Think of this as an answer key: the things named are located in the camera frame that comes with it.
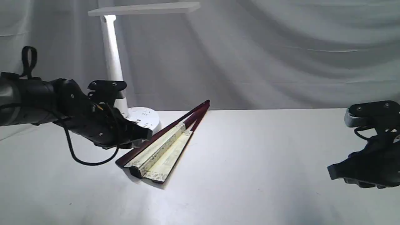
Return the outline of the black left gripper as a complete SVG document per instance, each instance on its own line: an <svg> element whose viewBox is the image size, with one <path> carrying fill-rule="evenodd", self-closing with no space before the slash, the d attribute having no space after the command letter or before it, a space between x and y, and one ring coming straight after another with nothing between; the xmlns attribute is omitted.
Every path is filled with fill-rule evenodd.
<svg viewBox="0 0 400 225"><path fill-rule="evenodd" d="M68 130L109 149L140 148L151 139L153 131L136 122L127 121L122 113L107 103L95 103L72 79L53 81L57 110Z"/></svg>

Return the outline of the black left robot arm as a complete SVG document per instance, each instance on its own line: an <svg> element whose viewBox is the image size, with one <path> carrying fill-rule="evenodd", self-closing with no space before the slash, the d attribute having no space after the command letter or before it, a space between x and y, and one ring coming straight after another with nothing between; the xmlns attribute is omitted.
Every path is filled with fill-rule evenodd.
<svg viewBox="0 0 400 225"><path fill-rule="evenodd" d="M96 80L88 94L72 79L22 79L1 74L1 126L66 124L66 128L104 149L129 149L149 140L153 132L126 119L114 107L127 87L124 81Z"/></svg>

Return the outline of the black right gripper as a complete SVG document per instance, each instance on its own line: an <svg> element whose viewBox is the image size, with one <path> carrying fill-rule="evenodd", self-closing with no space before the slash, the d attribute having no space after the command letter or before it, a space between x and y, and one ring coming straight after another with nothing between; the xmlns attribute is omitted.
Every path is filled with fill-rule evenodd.
<svg viewBox="0 0 400 225"><path fill-rule="evenodd" d="M332 180L343 178L360 188L386 188L387 178L399 178L399 133L387 134L384 142L372 136L364 149L327 170Z"/></svg>

